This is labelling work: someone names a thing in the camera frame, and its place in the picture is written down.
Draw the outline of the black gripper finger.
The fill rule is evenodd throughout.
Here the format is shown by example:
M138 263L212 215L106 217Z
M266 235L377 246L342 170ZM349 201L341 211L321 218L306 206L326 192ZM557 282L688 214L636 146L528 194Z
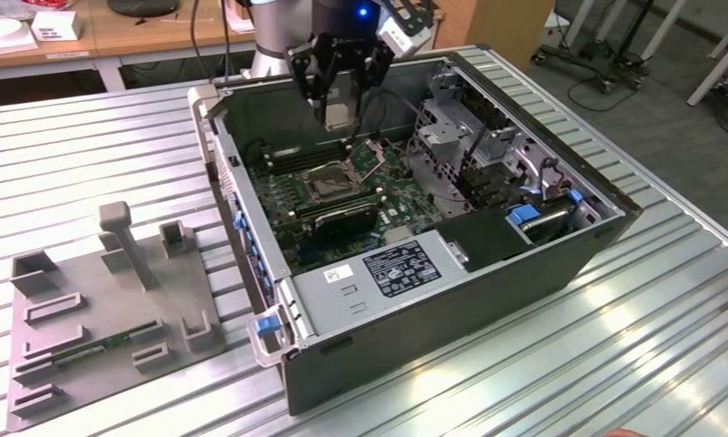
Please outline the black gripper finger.
M384 82L384 77L393 61L394 53L386 44L377 44L372 50L370 56L362 60L350 72L350 93L348 99L348 109L353 114L353 131L350 137L356 137L361 128L361 119L364 117L362 96L374 86Z
M325 127L328 94L334 80L334 54L322 45L305 43L286 51L289 75L317 122Z

